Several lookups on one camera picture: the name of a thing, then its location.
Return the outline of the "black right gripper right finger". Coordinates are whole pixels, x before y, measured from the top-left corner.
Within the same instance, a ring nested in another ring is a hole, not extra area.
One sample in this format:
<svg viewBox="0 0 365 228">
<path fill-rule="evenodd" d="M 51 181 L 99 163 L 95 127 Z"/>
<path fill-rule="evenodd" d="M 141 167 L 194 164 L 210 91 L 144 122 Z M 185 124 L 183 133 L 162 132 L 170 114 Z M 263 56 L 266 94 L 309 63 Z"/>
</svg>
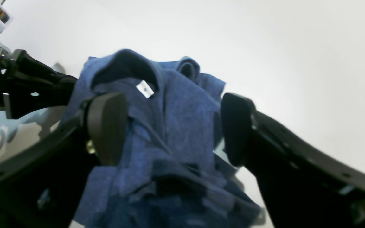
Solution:
<svg viewBox="0 0 365 228">
<path fill-rule="evenodd" d="M 251 99 L 221 101 L 225 152 L 258 183 L 276 228 L 365 228 L 365 173 L 311 146 Z"/>
</svg>

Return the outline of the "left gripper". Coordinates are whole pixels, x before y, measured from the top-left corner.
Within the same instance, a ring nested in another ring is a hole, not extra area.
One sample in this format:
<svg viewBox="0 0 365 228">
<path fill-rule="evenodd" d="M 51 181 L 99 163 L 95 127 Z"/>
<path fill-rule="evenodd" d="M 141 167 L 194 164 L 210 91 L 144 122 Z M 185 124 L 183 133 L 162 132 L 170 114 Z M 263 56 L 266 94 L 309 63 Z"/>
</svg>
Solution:
<svg viewBox="0 0 365 228">
<path fill-rule="evenodd" d="M 35 60 L 26 50 L 9 54 L 0 48 L 0 110 L 7 119 L 67 105 L 76 81 Z"/>
</svg>

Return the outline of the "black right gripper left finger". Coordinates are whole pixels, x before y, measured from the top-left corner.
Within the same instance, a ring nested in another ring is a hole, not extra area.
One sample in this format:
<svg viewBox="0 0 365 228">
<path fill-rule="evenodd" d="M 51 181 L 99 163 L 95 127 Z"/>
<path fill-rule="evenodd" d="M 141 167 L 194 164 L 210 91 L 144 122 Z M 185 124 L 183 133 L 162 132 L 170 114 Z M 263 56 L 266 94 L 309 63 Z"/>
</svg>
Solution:
<svg viewBox="0 0 365 228">
<path fill-rule="evenodd" d="M 0 163 L 0 228 L 68 228 L 91 170 L 116 166 L 128 122 L 125 95 L 85 100 L 71 120 Z"/>
</svg>

